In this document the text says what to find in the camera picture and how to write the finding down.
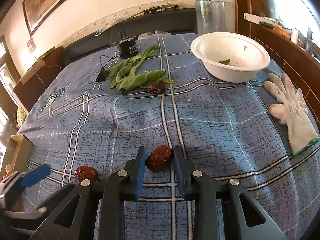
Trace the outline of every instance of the triangular cutout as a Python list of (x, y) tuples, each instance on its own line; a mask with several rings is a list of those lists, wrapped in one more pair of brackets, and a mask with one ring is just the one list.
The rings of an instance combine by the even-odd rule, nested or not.
[(54, 220), (54, 223), (66, 228), (70, 228), (72, 226), (73, 218), (76, 213), (79, 199), (80, 199), (80, 195), (76, 195), (68, 203), (68, 205), (59, 213), (59, 215)]
[(266, 222), (264, 216), (260, 211), (251, 203), (245, 194), (240, 194), (240, 202), (244, 213), (245, 223), (249, 228), (257, 225), (262, 225)]

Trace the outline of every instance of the white glove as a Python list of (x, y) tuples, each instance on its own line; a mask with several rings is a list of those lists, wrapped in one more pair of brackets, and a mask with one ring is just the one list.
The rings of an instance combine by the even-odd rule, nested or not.
[(270, 81), (265, 81), (263, 86), (277, 101), (282, 104), (273, 104), (269, 113), (280, 120), (280, 124), (287, 124), (289, 143), (293, 156), (319, 141), (307, 114), (308, 108), (300, 88), (294, 91), (293, 85), (287, 74), (282, 74), (281, 79), (269, 73)]

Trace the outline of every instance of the bowl rim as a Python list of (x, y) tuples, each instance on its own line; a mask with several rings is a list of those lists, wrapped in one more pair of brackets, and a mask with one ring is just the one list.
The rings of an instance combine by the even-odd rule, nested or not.
[[(242, 40), (245, 40), (247, 42), (252, 43), (254, 46), (258, 47), (258, 49), (260, 49), (260, 51), (263, 53), (263, 55), (265, 56), (265, 61), (263, 61), (261, 64), (258, 64), (258, 65), (252, 65), (250, 68), (241, 67), (241, 69), (239, 69), (239, 67), (237, 67), (237, 66), (225, 65), (225, 64), (219, 63), (217, 61), (214, 61), (212, 59), (209, 59), (206, 56), (200, 54), (196, 50), (197, 45), (203, 40), (204, 36), (221, 36), (221, 35), (222, 36), (240, 38)], [(253, 40), (253, 39), (251, 39), (251, 38), (249, 38), (247, 36), (244, 36), (244, 35), (241, 35), (241, 34), (238, 34), (238, 33), (228, 33), (228, 32), (206, 33), (206, 34), (203, 34), (203, 35), (195, 38), (192, 41), (191, 45), (190, 45), (190, 49), (191, 49), (192, 53), (197, 58), (201, 59), (202, 61), (204, 61), (206, 63), (209, 63), (209, 64), (212, 64), (212, 65), (215, 65), (215, 66), (218, 66), (218, 67), (223, 67), (223, 68), (227, 68), (227, 69), (231, 69), (231, 70), (246, 71), (246, 72), (256, 72), (256, 71), (259, 71), (259, 70), (262, 70), (262, 69), (266, 68), (270, 63), (270, 55), (268, 54), (267, 50), (260, 43), (258, 43), (257, 41), (255, 41), (255, 40)]]

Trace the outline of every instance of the tablecloth logo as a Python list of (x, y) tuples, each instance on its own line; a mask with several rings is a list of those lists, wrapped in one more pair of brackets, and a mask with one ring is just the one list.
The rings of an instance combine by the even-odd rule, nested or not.
[(66, 87), (56, 90), (52, 94), (50, 94), (45, 100), (42, 101), (42, 104), (39, 109), (38, 115), (42, 114), (43, 111), (52, 105), (56, 100), (58, 100), (66, 91)]

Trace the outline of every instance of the wrinkled red fruit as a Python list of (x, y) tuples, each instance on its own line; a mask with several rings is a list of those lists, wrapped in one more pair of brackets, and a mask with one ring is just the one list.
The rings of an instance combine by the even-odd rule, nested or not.
[(149, 84), (149, 92), (154, 94), (164, 93), (165, 91), (165, 84), (161, 82), (152, 82)]
[(161, 172), (170, 165), (172, 159), (172, 149), (166, 145), (161, 145), (150, 153), (146, 165), (151, 172)]
[(88, 179), (90, 181), (97, 181), (98, 172), (95, 168), (90, 166), (80, 166), (76, 168), (75, 176), (77, 180), (83, 181), (84, 179)]

